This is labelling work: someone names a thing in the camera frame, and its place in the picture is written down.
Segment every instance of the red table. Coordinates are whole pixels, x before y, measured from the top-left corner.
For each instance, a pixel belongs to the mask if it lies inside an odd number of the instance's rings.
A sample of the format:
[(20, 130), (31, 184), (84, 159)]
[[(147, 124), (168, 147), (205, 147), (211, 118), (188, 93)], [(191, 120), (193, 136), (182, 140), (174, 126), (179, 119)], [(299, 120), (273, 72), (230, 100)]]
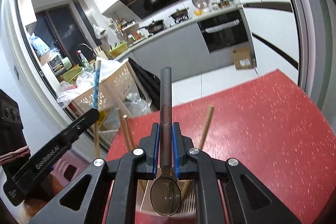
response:
[[(240, 160), (300, 220), (311, 223), (336, 185), (336, 138), (316, 105), (280, 71), (173, 107), (173, 122), (196, 146), (208, 106), (215, 106), (204, 151)], [(159, 112), (130, 119), (136, 143), (150, 134)], [(118, 132), (107, 160), (127, 152)], [(136, 213), (136, 223), (185, 223)]]

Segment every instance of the spoon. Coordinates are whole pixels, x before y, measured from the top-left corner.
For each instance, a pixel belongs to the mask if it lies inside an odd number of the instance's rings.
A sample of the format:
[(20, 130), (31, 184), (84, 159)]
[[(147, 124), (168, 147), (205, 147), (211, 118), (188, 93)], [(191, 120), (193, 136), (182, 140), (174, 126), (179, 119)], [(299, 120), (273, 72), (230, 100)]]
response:
[(151, 188), (151, 203), (162, 216), (174, 215), (181, 204), (181, 191), (172, 179), (171, 163), (171, 68), (161, 69), (160, 90), (160, 167), (161, 175)]

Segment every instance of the oven handle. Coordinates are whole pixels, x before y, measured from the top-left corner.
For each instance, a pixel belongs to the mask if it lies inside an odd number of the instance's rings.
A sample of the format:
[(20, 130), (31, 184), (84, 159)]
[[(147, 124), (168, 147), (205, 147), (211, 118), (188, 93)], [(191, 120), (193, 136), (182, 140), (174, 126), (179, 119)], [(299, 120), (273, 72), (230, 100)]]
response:
[(221, 25), (218, 25), (218, 26), (215, 26), (215, 27), (206, 28), (205, 30), (202, 31), (202, 33), (204, 33), (204, 32), (207, 32), (207, 33), (219, 32), (219, 31), (222, 31), (224, 29), (237, 26), (238, 24), (239, 24), (239, 19), (236, 19), (234, 21), (224, 23), (224, 24), (221, 24)]

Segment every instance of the cardboard box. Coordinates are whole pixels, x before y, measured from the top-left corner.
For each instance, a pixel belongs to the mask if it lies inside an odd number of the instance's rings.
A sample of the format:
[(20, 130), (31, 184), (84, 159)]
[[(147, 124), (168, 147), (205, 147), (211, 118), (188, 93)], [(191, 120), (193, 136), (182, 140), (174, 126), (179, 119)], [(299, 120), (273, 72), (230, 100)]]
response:
[(236, 69), (252, 69), (252, 55), (250, 47), (235, 48), (231, 53)]

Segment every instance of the oven door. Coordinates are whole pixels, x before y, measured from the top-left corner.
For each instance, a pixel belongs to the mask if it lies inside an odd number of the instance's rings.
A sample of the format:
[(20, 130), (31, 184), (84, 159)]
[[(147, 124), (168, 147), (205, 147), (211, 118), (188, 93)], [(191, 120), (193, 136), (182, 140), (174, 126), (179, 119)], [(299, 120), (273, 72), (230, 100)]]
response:
[(248, 41), (239, 10), (198, 22), (209, 52)]

